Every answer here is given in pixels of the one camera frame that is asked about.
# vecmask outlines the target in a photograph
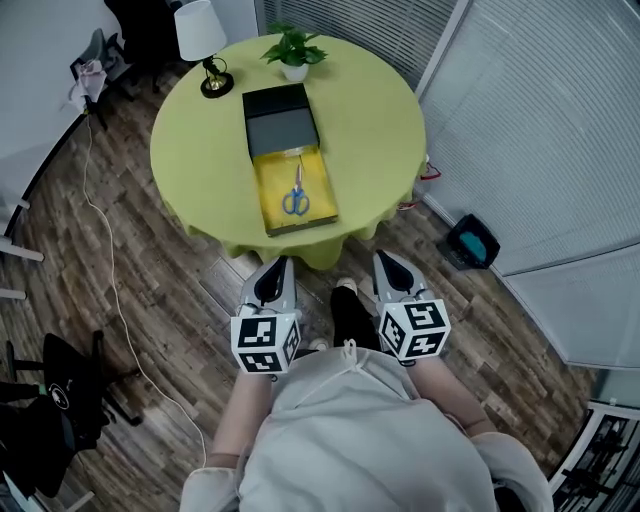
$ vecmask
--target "white lampshade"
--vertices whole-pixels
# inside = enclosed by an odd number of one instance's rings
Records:
[[[180,56],[184,60],[206,59],[227,44],[227,35],[209,0],[186,4],[174,16]]]

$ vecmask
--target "white sneaker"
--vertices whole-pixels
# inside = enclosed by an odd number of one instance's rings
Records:
[[[319,350],[321,352],[324,352],[325,350],[329,350],[330,348],[331,344],[324,338],[316,338],[311,343],[309,343],[309,350]]]
[[[336,284],[336,288],[344,286],[345,288],[349,288],[349,290],[353,291],[356,295],[358,295],[358,285],[355,280],[351,277],[343,277],[338,279],[338,283]]]

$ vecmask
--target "white flower pot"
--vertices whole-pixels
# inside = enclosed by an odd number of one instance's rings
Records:
[[[302,82],[309,71],[309,64],[305,62],[302,66],[289,66],[281,62],[280,68],[289,82]]]

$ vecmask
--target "box lid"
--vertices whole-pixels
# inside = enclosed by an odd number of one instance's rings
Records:
[[[247,92],[242,102],[251,158],[320,144],[304,85]]]

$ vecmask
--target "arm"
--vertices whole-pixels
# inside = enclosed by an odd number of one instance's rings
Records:
[[[240,372],[213,438],[207,467],[235,468],[271,410],[271,378]]]
[[[469,437],[496,431],[480,403],[439,357],[418,359],[407,372],[418,394],[458,420]]]

